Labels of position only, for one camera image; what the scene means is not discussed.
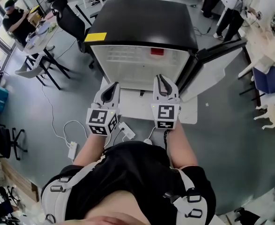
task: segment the floor outlet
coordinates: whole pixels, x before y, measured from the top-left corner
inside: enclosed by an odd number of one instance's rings
[[[124,122],[120,123],[119,128],[120,129],[124,128],[123,133],[127,136],[129,140],[135,137],[135,133],[128,127],[126,123]]]

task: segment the concrete floor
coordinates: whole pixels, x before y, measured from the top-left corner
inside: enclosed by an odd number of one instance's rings
[[[187,5],[200,3],[200,0],[172,0]],[[85,9],[89,15],[101,8],[100,5]],[[197,8],[188,7],[194,26],[205,33],[211,24]],[[199,48],[208,48],[219,43],[212,35],[216,23],[207,36],[197,36]],[[64,31],[54,35],[51,43],[55,57],[61,55],[74,41]],[[9,159],[11,165],[37,186],[42,187],[52,176],[71,164],[67,158],[68,148],[65,142],[57,138],[51,127],[51,106],[42,92],[37,79],[26,79],[14,74],[25,57],[15,51],[7,65],[7,89],[9,100],[0,123],[8,128],[24,128],[26,134],[24,147],[29,152],[21,154],[21,161],[14,155]],[[100,88],[102,75],[97,68],[90,70],[90,56],[80,53],[76,44],[58,59],[61,65],[71,69],[71,79],[67,79],[59,70],[50,73],[63,88],[58,91],[52,82],[45,78],[44,87],[54,108],[54,127],[58,135],[63,136],[63,125],[69,120],[78,120],[85,124],[87,108]],[[267,120],[254,121],[260,112],[251,102],[252,94],[240,97],[238,93],[248,87],[245,78],[237,80],[237,74],[246,66],[245,56],[241,53],[227,67],[226,76],[217,85],[198,96],[198,122],[185,125],[189,142],[194,149],[200,166],[211,181],[217,197],[217,214],[223,214],[242,205],[249,197],[257,197],[275,185],[275,128],[263,131],[261,127]],[[153,121],[121,118],[136,133],[135,140],[144,140],[154,126]],[[82,127],[71,123],[66,127],[67,139],[76,141],[81,148],[86,140]],[[154,144],[164,146],[163,131],[154,131]]]

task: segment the cardboard box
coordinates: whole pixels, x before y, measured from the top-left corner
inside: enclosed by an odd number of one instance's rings
[[[34,27],[36,27],[42,17],[38,14],[37,11],[35,11],[34,13],[30,13],[27,19]]]

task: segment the fridge door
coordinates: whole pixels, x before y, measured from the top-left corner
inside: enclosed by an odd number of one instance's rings
[[[198,51],[187,62],[177,86],[183,102],[186,102],[225,77],[225,68],[236,58],[247,43],[245,38]]]

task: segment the black fridge top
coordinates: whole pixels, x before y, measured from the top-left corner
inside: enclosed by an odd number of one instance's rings
[[[104,34],[94,38],[90,35],[94,33]],[[177,2],[108,0],[88,36],[92,37],[89,45],[140,45],[198,51],[187,7]]]

